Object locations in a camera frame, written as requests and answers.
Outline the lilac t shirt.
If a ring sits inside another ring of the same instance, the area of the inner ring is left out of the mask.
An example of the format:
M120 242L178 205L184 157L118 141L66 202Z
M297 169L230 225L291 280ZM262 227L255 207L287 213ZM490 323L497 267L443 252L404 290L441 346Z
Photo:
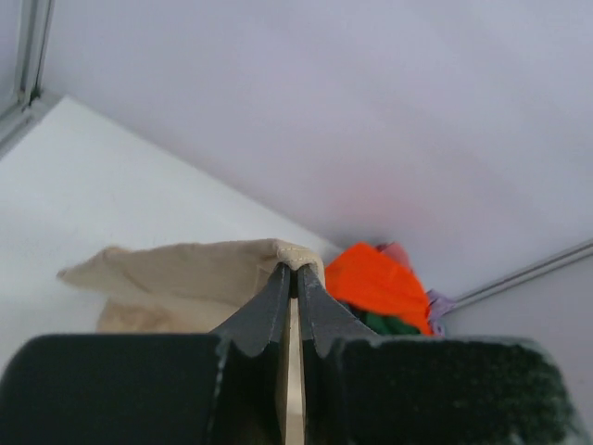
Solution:
M434 289L427 292L427 297L429 299L429 325L436 336L444 337L446 335L446 327L443 319L455 309L456 301Z

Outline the right aluminium frame post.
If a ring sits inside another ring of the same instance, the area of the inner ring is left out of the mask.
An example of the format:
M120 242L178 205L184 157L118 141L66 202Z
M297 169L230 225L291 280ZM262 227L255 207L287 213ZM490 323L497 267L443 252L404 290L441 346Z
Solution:
M529 264L512 273L468 291L455 299L455 310L523 285L547 273L554 272L592 256L592 239L562 250L543 260Z

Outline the pink red t shirt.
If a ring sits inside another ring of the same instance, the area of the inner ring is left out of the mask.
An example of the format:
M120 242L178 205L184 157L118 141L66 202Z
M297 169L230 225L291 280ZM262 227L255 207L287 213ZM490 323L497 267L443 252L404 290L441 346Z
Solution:
M380 244L376 249L402 267L412 270L409 254L399 243L390 242Z

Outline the orange t shirt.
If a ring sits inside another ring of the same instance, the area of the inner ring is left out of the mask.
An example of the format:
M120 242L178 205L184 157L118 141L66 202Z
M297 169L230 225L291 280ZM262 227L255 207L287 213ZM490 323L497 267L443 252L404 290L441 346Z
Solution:
M429 298L407 264L358 243L325 267L325 286L336 300L380 316L396 317L431 336Z

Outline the beige t shirt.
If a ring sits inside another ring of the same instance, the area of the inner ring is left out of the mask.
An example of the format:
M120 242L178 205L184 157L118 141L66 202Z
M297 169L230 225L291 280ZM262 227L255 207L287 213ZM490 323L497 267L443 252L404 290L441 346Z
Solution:
M247 357L211 331L255 297L281 263L291 270L282 339ZM100 333L218 341L216 361L203 368L211 390L207 436L212 443L301 444L306 432L301 333L293 296L303 266L324 283L318 254L283 240L259 239L144 250L108 247L57 276L106 297Z

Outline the left aluminium frame post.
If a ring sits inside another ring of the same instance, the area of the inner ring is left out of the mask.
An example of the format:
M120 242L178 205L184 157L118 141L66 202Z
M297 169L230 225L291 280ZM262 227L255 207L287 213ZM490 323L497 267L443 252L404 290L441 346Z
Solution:
M5 155L57 103L43 71L55 3L1 3L1 154Z

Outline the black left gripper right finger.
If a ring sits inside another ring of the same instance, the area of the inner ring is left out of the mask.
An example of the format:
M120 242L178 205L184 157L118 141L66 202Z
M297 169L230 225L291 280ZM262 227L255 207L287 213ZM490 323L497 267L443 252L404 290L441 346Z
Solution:
M309 266L296 272L304 358L325 358L336 340L375 338L375 333L325 290Z

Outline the aluminium frame post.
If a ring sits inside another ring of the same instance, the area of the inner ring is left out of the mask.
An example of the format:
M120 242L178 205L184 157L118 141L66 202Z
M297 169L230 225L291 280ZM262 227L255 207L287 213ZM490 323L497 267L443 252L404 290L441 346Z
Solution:
M592 256L592 239L562 250L543 260L529 264L512 273L468 291L455 299L455 310L523 285L547 273L554 272Z
M55 3L1 3L1 154L5 155L57 103L43 71Z

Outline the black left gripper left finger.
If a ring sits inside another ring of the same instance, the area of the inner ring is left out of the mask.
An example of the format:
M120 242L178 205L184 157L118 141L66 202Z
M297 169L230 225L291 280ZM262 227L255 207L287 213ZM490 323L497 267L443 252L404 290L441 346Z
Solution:
M259 356L282 339L289 306L291 270L279 264L259 293L211 334L231 340L247 357Z

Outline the green t shirt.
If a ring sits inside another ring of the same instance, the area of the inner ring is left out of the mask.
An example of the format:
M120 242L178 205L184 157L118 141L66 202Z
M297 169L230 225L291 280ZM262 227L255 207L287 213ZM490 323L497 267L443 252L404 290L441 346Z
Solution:
M359 319L374 333L381 336L415 336L421 331L395 316L384 316L368 311L360 311Z

